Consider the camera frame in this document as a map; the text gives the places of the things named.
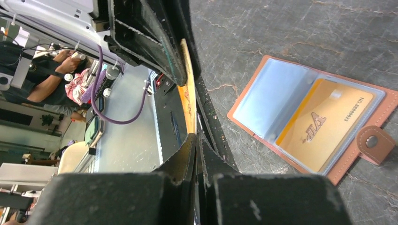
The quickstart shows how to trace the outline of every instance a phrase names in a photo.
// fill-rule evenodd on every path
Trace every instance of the person's arm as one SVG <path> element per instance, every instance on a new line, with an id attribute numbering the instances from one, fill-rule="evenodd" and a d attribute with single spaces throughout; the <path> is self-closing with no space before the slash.
<path id="1" fill-rule="evenodd" d="M 56 68 L 55 71 L 61 74 L 70 73 L 77 68 L 77 65 L 77 60 L 72 60 L 68 57 L 59 67 Z M 47 79 L 33 88 L 27 99 L 31 102 L 42 102 L 55 91 L 61 80 L 62 78 L 50 75 Z"/>
<path id="2" fill-rule="evenodd" d="M 47 110 L 56 113 L 62 113 L 66 116 L 70 116 L 74 120 L 86 122 L 86 118 L 77 112 L 77 108 L 75 107 L 67 107 L 62 105 L 47 105 L 44 104 L 44 107 Z"/>

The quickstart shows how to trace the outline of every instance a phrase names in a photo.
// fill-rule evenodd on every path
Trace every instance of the gold card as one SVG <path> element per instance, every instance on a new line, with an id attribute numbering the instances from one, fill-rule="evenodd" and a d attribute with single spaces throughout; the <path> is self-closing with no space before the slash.
<path id="1" fill-rule="evenodd" d="M 321 172 L 374 95 L 318 79 L 276 144 L 313 172 Z"/>

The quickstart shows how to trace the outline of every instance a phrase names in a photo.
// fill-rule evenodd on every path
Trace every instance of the card holder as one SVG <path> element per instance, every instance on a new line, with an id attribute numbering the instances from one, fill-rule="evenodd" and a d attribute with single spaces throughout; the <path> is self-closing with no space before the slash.
<path id="1" fill-rule="evenodd" d="M 283 67 L 283 69 L 276 68 L 272 65 L 278 65 L 279 67 Z M 265 79 L 265 73 L 270 73 L 273 77 Z M 272 88 L 265 90 L 267 87 L 264 86 L 264 83 L 256 84 L 260 79 L 265 79 L 267 81 L 266 83 L 271 84 Z M 313 173 L 314 171 L 309 169 L 307 164 L 301 163 L 301 161 L 297 160 L 297 157 L 292 157 L 285 149 L 281 148 L 280 143 L 279 145 L 277 143 L 277 139 L 284 129 L 286 129 L 286 126 L 289 125 L 294 113 L 303 105 L 303 101 L 311 88 L 316 85 L 317 82 L 322 82 L 322 80 L 327 80 L 326 83 L 337 82 L 343 88 L 346 88 L 346 86 L 353 86 L 355 90 L 362 91 L 361 93 L 372 93 L 373 95 L 366 109 L 362 109 L 363 111 L 358 116 L 358 119 L 356 119 L 349 131 L 347 131 L 341 142 L 338 143 L 333 157 L 331 156 L 327 161 L 327 166 L 322 167 L 323 173 L 321 174 L 329 177 L 333 183 L 337 184 L 357 156 L 361 156 L 369 162 L 379 165 L 394 148 L 395 141 L 379 127 L 397 107 L 397 91 L 339 75 L 329 74 L 294 62 L 265 56 L 254 76 L 250 79 L 248 85 L 228 113 L 228 118 L 302 173 Z M 293 83 L 293 85 L 290 86 L 291 88 L 287 89 L 286 83 L 283 84 L 284 81 Z M 328 85 L 329 84 L 324 84 L 323 89 L 327 88 Z M 257 95 L 254 100 L 251 99 L 250 96 L 255 92 L 263 93 L 262 97 L 259 97 L 261 95 Z M 352 92 L 352 94 L 353 97 L 358 95 L 355 91 Z M 249 110 L 250 107 L 243 107 L 245 104 L 253 107 L 257 104 L 258 107 L 256 110 L 251 111 Z M 259 116 L 260 113 L 268 116 L 267 118 L 269 120 L 261 121 L 264 117 L 261 118 L 261 116 Z M 324 135 L 324 138 L 328 138 L 327 132 L 324 132 L 322 135 Z"/>

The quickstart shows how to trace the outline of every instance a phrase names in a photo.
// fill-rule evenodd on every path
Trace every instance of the purple cable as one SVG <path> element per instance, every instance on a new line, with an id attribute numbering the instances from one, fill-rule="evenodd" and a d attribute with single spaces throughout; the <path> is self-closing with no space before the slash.
<path id="1" fill-rule="evenodd" d="M 99 51 L 99 66 L 98 66 L 98 69 L 97 69 L 97 74 L 96 74 L 95 79 L 94 79 L 94 83 L 92 84 L 94 90 L 97 88 L 97 83 L 98 83 L 98 80 L 100 79 L 100 73 L 101 73 L 102 64 L 103 64 L 102 48 L 101 48 L 100 45 L 98 45 L 98 51 Z M 106 117 L 105 115 L 103 115 L 103 114 L 98 110 L 98 107 L 95 105 L 95 101 L 91 101 L 92 109 L 94 110 L 94 112 L 95 112 L 99 117 L 101 117 L 101 119 L 103 119 L 103 120 L 105 120 L 105 121 L 108 121 L 108 122 L 110 122 L 110 123 L 119 124 L 119 125 L 126 125 L 126 124 L 129 124 L 129 123 L 132 123 L 132 122 L 134 122 L 134 121 L 139 117 L 139 115 L 140 115 L 141 112 L 142 112 L 142 109 L 144 108 L 144 102 L 145 102 L 146 91 L 148 90 L 149 84 L 150 84 L 150 79 L 148 78 L 148 79 L 146 80 L 146 85 L 145 85 L 144 93 L 143 93 L 143 95 L 142 95 L 141 106 L 139 107 L 139 110 L 138 110 L 138 113 L 136 114 L 136 116 L 134 116 L 134 117 L 133 117 L 132 119 L 130 119 L 130 120 L 127 120 L 127 121 L 117 121 L 117 120 L 113 120 L 113 119 L 111 119 L 111 118 Z M 92 91 L 92 92 L 91 92 L 91 99 L 95 99 L 95 91 Z"/>
<path id="2" fill-rule="evenodd" d="M 99 79 L 98 82 L 102 83 L 104 81 L 104 78 L 107 74 L 107 71 L 104 69 L 101 74 L 99 75 Z M 80 98 L 80 100 L 82 100 L 82 102 L 87 103 L 88 101 L 90 101 L 91 99 L 91 92 L 94 91 L 95 93 L 97 93 L 97 91 L 100 89 L 99 86 L 97 86 L 97 88 L 94 90 L 93 84 L 91 84 L 88 89 L 86 90 L 86 92 L 82 95 L 82 97 Z"/>

